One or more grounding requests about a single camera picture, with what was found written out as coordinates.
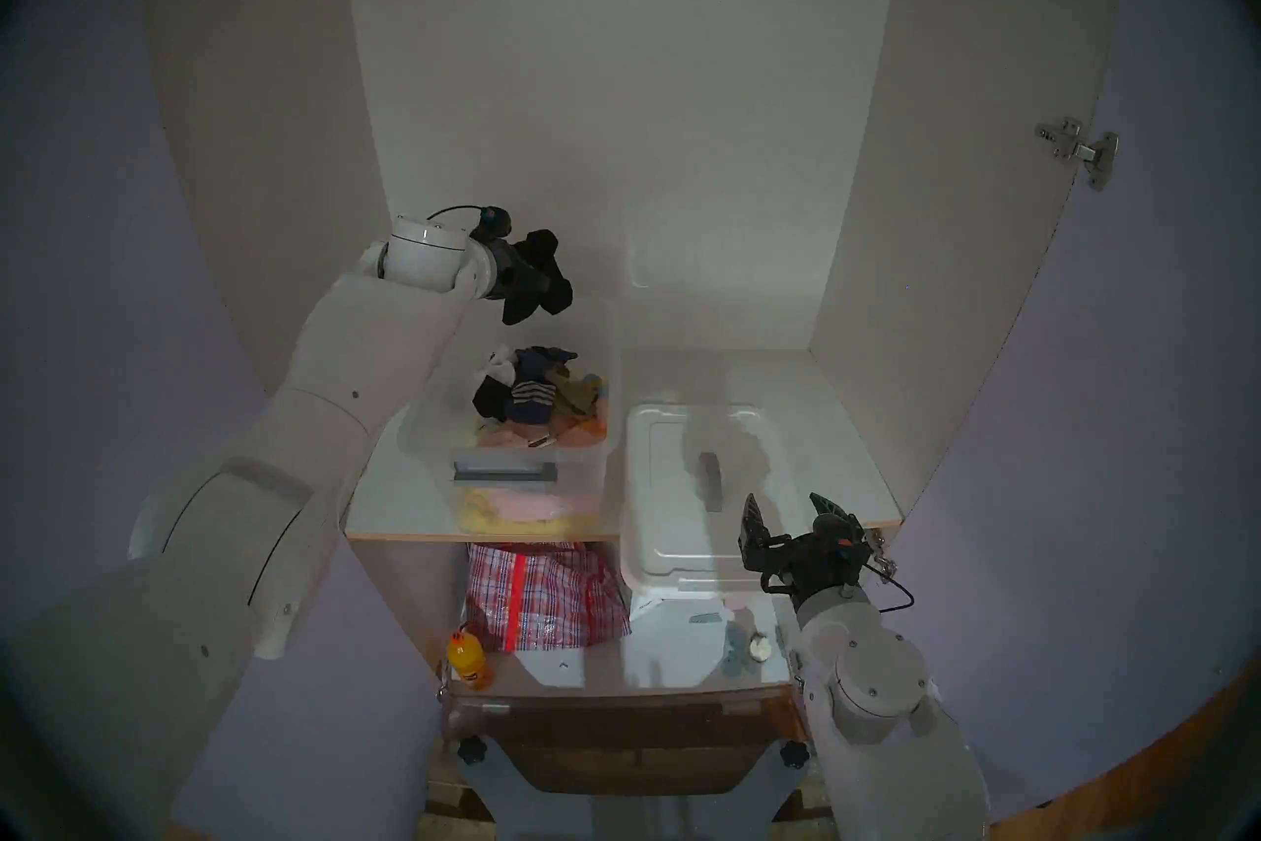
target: black cable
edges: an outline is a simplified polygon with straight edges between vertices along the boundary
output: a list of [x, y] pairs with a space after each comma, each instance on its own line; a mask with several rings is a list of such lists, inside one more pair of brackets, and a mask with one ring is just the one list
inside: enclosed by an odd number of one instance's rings
[[446, 209], [440, 209], [438, 213], [430, 213], [425, 217], [426, 221], [434, 219], [434, 217], [441, 217], [444, 213], [450, 213], [453, 209], [482, 209], [480, 207], [474, 207], [472, 203], [463, 203], [459, 207], [448, 207]]
[[863, 569], [871, 570], [871, 572], [874, 572], [881, 580], [884, 580], [885, 583], [892, 583], [894, 586], [897, 586], [899, 590], [902, 590], [902, 593], [904, 593], [907, 595], [908, 603], [905, 603], [905, 604], [898, 604], [897, 606], [883, 606], [883, 608], [880, 608], [880, 613], [881, 614], [892, 614], [894, 610], [905, 610], [908, 606], [914, 606], [915, 605], [915, 596], [914, 596], [914, 594], [912, 594], [910, 590], [908, 590], [900, 583], [898, 583], [897, 580], [894, 580], [889, 574], [880, 572], [870, 562], [864, 562], [863, 564]]

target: black knob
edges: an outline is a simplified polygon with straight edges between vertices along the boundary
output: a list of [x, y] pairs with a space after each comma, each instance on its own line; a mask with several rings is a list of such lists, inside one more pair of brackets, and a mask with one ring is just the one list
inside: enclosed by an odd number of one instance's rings
[[485, 743], [482, 741], [480, 736], [468, 736], [460, 740], [459, 749], [455, 750], [455, 755], [459, 757], [467, 767], [472, 767], [474, 763], [480, 763], [485, 759]]
[[786, 767], [801, 769], [810, 763], [810, 748], [805, 743], [791, 739], [779, 750], [779, 759], [784, 762]]

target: plastic bag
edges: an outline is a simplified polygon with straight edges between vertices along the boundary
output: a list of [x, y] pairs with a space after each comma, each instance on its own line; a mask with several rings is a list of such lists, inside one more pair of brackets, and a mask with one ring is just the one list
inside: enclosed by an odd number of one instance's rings
[[586, 648], [630, 633], [617, 579], [581, 542], [470, 543], [464, 603], [488, 651]]

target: white storage container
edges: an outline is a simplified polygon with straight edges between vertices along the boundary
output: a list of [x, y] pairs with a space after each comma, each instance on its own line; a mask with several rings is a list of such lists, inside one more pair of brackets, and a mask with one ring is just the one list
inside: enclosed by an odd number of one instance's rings
[[675, 403], [632, 410], [620, 546], [630, 589], [676, 600], [760, 593], [738, 542], [749, 493], [770, 535], [810, 530], [813, 513], [797, 497], [779, 432], [760, 410]]
[[[503, 325], [503, 305], [478, 301], [439, 361], [424, 393], [407, 412], [400, 448], [441, 472], [464, 493], [464, 511], [496, 499], [516, 498], [508, 521], [598, 516], [604, 490], [604, 465], [622, 432], [622, 362], [617, 322], [609, 303], [576, 299], [559, 315], [541, 309], [526, 322]], [[487, 422], [473, 407], [482, 383], [482, 368], [499, 347], [509, 351], [531, 345], [560, 347], [578, 354], [569, 363], [575, 378], [595, 373], [608, 391], [603, 440], [589, 446], [549, 444], [538, 448], [482, 448], [479, 429]], [[528, 519], [522, 516], [533, 513]]]

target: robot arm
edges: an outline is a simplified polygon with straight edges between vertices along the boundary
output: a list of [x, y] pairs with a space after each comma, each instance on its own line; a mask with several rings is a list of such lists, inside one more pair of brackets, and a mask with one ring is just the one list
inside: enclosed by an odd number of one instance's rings
[[[805, 536], [772, 537], [753, 496], [740, 555], [767, 593], [792, 599], [789, 649], [818, 768], [846, 841], [975, 841], [989, 832], [976, 757], [931, 693], [923, 656], [885, 629], [859, 586], [871, 556], [854, 516], [812, 494]], [[779, 576], [783, 586], [772, 586]]]
[[284, 653], [382, 427], [469, 303], [556, 308], [555, 261], [507, 245], [503, 211], [480, 216], [473, 235], [395, 221], [315, 305], [253, 427], [145, 503], [131, 561], [6, 642], [23, 721], [117, 836], [160, 835], [251, 656]]

